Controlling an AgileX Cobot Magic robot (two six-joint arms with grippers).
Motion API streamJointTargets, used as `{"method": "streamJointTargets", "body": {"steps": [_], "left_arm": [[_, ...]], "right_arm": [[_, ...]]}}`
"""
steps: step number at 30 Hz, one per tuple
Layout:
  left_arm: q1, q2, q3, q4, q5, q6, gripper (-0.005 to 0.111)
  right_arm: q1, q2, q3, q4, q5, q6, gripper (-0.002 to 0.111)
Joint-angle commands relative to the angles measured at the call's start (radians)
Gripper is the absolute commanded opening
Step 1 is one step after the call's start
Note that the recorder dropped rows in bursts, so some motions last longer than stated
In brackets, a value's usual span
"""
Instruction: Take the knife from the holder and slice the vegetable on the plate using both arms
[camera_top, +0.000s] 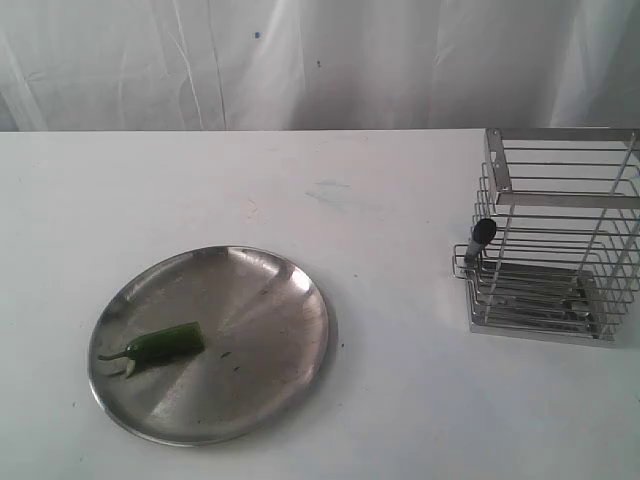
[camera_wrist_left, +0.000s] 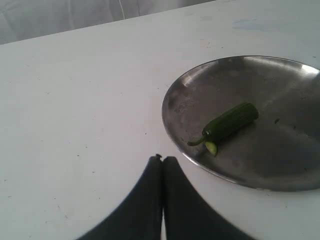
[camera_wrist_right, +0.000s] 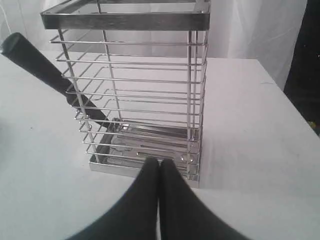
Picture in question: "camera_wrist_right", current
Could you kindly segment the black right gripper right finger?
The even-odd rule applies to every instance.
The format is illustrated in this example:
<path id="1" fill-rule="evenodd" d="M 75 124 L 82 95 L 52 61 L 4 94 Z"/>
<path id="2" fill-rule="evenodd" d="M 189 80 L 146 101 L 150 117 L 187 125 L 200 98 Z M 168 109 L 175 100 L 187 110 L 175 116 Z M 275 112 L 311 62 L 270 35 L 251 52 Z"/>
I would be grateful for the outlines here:
<path id="1" fill-rule="evenodd" d="M 175 163 L 159 167 L 159 219 L 163 240 L 247 240 L 195 195 Z"/>

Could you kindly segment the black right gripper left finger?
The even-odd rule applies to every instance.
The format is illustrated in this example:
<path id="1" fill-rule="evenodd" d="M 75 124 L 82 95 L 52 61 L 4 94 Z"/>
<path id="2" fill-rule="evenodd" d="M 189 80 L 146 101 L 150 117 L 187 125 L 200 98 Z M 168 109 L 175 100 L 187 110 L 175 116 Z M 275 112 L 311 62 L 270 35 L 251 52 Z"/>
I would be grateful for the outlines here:
<path id="1" fill-rule="evenodd" d="M 159 162 L 147 158 L 124 195 L 70 240 L 156 240 Z"/>

